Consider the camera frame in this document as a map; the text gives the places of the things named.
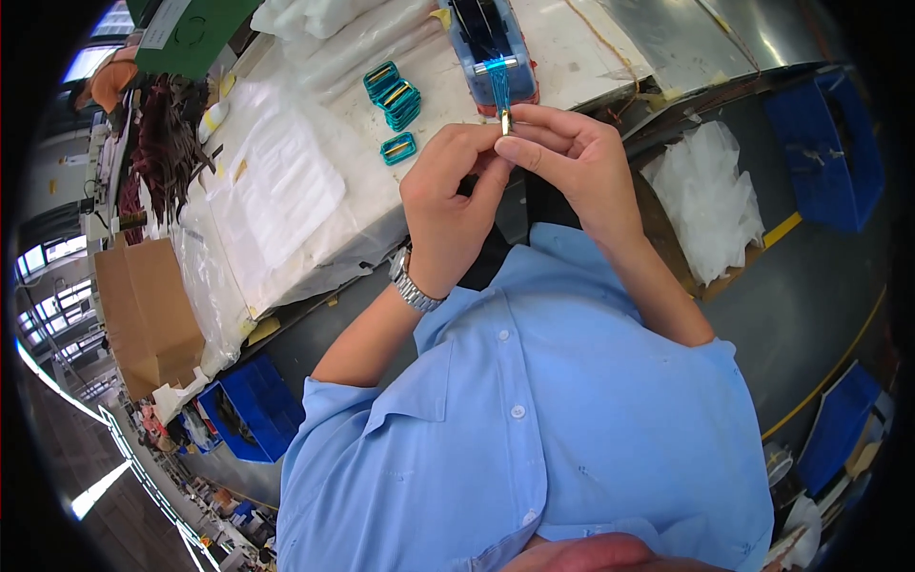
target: blue-wrapped buckle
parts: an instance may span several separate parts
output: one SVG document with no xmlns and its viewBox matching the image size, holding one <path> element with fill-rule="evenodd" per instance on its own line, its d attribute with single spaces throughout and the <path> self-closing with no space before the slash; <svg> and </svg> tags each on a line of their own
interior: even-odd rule
<svg viewBox="0 0 915 572">
<path fill-rule="evenodd" d="M 362 77 L 362 85 L 365 86 L 365 91 L 369 94 L 371 102 L 377 104 L 379 98 L 397 80 L 400 80 L 400 71 L 397 70 L 397 66 L 392 61 L 385 61 L 382 65 Z"/>
<path fill-rule="evenodd" d="M 401 78 L 378 98 L 384 118 L 394 131 L 403 131 L 419 114 L 422 97 L 409 81 Z"/>
<path fill-rule="evenodd" d="M 416 154 L 416 142 L 409 131 L 382 143 L 382 159 L 391 166 Z"/>
</svg>

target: orange shirt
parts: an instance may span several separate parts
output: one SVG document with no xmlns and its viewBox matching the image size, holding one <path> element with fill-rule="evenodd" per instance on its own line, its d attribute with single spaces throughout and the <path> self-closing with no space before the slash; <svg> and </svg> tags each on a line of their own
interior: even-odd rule
<svg viewBox="0 0 915 572">
<path fill-rule="evenodd" d="M 134 57 L 138 46 L 121 48 L 102 60 L 99 68 L 89 80 L 92 99 L 106 113 L 111 113 L 114 106 L 121 102 L 121 90 L 127 87 L 136 75 Z"/>
</svg>

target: wristwatch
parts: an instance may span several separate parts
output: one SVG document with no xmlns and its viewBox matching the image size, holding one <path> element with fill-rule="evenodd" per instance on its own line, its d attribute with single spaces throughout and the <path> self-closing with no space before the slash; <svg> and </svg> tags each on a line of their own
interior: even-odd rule
<svg viewBox="0 0 915 572">
<path fill-rule="evenodd" d="M 424 314 L 441 306 L 447 297 L 436 300 L 423 294 L 407 274 L 409 269 L 410 249 L 405 246 L 394 255 L 394 259 L 391 262 L 391 272 L 388 274 L 404 301 Z"/>
</svg>

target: white bottle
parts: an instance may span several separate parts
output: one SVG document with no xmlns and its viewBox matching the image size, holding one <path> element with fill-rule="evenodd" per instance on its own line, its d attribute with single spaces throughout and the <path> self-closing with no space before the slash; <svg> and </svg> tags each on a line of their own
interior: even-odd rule
<svg viewBox="0 0 915 572">
<path fill-rule="evenodd" d="M 225 101 L 216 103 L 203 114 L 203 119 L 200 120 L 200 125 L 197 127 L 197 139 L 201 145 L 207 142 L 207 139 L 213 135 L 228 114 L 229 102 Z"/>
</svg>

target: string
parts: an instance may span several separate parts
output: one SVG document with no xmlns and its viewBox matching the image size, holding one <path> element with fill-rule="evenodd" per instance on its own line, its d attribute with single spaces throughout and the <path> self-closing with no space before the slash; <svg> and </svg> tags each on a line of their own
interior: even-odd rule
<svg viewBox="0 0 915 572">
<path fill-rule="evenodd" d="M 591 20 L 587 19 L 587 16 L 585 16 L 585 14 L 582 13 L 582 11 L 578 8 L 578 6 L 575 5 L 575 0 L 565 0 L 565 3 L 568 4 L 568 6 L 570 8 L 572 8 L 572 11 L 575 12 L 578 15 L 578 17 L 582 19 L 583 22 L 585 22 L 587 27 L 591 30 L 591 33 L 594 34 L 595 36 L 597 36 L 597 39 L 600 40 L 600 43 L 602 43 L 603 45 L 610 48 L 610 51 L 613 52 L 613 55 L 615 55 L 617 58 L 619 58 L 619 61 L 623 64 L 623 67 L 626 68 L 626 71 L 628 71 L 630 76 L 632 77 L 632 82 L 635 83 L 635 85 L 633 86 L 633 89 L 632 89 L 632 97 L 630 97 L 630 99 L 626 102 L 626 104 L 623 105 L 623 108 L 619 110 L 619 113 L 613 113 L 609 109 L 607 109 L 608 112 L 612 113 L 613 116 L 616 117 L 617 123 L 619 124 L 619 123 L 621 123 L 621 120 L 619 119 L 619 117 L 621 115 L 623 115 L 623 112 L 626 111 L 627 109 L 629 109 L 629 106 L 632 105 L 633 103 L 635 103 L 635 100 L 638 99 L 638 97 L 639 97 L 639 76 L 638 76 L 638 74 L 636 74 L 635 70 L 632 68 L 632 62 L 630 61 L 630 59 L 623 56 L 621 53 L 619 53 L 619 50 L 616 48 L 616 46 L 611 44 L 606 38 L 604 38 L 603 34 L 601 34 L 600 32 L 597 31 L 597 28 L 594 27 L 594 24 L 591 23 Z"/>
<path fill-rule="evenodd" d="M 511 96 L 509 95 L 509 74 L 508 68 L 505 67 L 504 59 L 490 59 L 483 63 L 486 71 L 490 75 L 492 82 L 492 99 L 496 103 L 496 115 L 502 110 L 511 107 Z"/>
</svg>

